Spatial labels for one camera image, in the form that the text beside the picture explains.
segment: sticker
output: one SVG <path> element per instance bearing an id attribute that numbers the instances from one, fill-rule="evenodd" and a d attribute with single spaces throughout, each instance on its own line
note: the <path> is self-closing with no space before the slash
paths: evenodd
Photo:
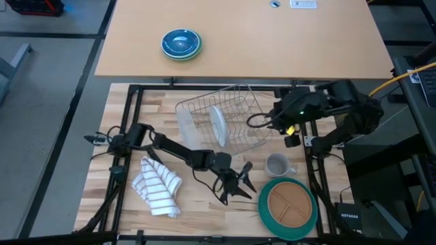
<path id="1" fill-rule="evenodd" d="M 421 83 L 421 79 L 420 76 L 418 75 L 418 73 L 413 73 L 409 75 L 409 78 L 411 80 L 411 83 L 416 83 L 416 84 L 420 84 Z"/>
<path id="2" fill-rule="evenodd" d="M 296 8 L 296 9 L 318 8 L 318 6 L 316 5 L 316 1 L 312 1 L 312 0 L 299 0 L 299 1 L 290 0 L 290 3 L 291 3 L 291 8 Z"/>
<path id="3" fill-rule="evenodd" d="M 295 132 L 295 127 L 294 126 L 289 127 L 289 129 L 287 129 L 287 131 L 286 131 L 286 133 L 288 135 L 292 135 L 294 132 Z"/>

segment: green plate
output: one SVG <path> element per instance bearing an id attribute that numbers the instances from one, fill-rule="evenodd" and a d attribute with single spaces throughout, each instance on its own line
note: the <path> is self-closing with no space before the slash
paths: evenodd
<path id="1" fill-rule="evenodd" d="M 188 57 L 185 57 L 185 58 L 178 59 L 178 58 L 174 58 L 174 57 L 168 56 L 165 52 L 164 52 L 164 54 L 165 54 L 168 58 L 170 58 L 170 59 L 172 59 L 172 60 L 175 60 L 175 61 L 187 61 L 187 60 L 190 60 L 190 59 L 192 59 L 193 57 L 197 56 L 197 54 L 199 54 L 200 51 L 201 51 L 202 48 L 203 48 L 203 40 L 202 40 L 202 38 L 200 37 L 200 35 L 198 35 L 198 37 L 199 37 L 198 48 L 197 48 L 197 50 L 196 50 L 193 54 L 191 54 L 191 56 L 188 56 Z"/>
<path id="2" fill-rule="evenodd" d="M 282 182 L 291 182 L 301 186 L 307 192 L 307 194 L 311 199 L 312 215 L 307 221 L 307 223 L 300 227 L 290 228 L 280 225 L 280 223 L 278 223 L 273 218 L 273 216 L 271 216 L 271 213 L 269 212 L 268 194 L 270 193 L 271 189 L 273 189 L 274 186 Z M 287 241 L 296 241 L 304 238 L 315 227 L 316 220 L 318 218 L 318 207 L 316 206 L 315 198 L 313 197 L 312 193 L 308 190 L 308 188 L 305 185 L 303 185 L 301 182 L 293 178 L 277 178 L 266 183 L 266 185 L 264 186 L 264 188 L 262 189 L 259 195 L 258 210 L 259 210 L 260 218 L 262 219 L 262 222 L 264 223 L 266 228 L 269 231 L 271 231 L 271 233 L 276 235 L 278 238 Z"/>

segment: coffee mug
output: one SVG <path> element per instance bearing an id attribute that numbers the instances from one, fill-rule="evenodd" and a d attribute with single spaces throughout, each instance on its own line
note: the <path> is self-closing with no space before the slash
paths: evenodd
<path id="1" fill-rule="evenodd" d="M 271 154 L 265 162 L 265 173 L 271 178 L 283 177 L 287 173 L 291 172 L 297 174 L 297 169 L 291 167 L 291 163 L 287 156 L 281 153 Z"/>

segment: white dish towel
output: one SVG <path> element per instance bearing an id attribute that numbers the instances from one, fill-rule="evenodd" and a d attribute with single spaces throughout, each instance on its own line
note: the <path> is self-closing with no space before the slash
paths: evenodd
<path id="1" fill-rule="evenodd" d="M 181 213 L 175 199 L 182 179 L 160 162 L 149 157 L 141 159 L 141 171 L 131 186 L 150 206 L 152 215 L 167 214 L 176 218 Z"/>

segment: wire dish rack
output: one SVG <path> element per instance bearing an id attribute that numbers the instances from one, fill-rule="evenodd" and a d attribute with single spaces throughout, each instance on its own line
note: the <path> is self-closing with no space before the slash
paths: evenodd
<path id="1" fill-rule="evenodd" d="M 219 145 L 209 110 L 218 107 L 227 125 L 227 142 Z M 272 138 L 267 128 L 253 129 L 247 126 L 250 115 L 262 112 L 248 84 L 236 84 L 221 90 L 179 102 L 176 105 L 177 121 L 185 146 L 192 150 L 210 149 L 235 155 L 261 146 Z M 266 118 L 255 117 L 253 124 L 266 123 Z"/>

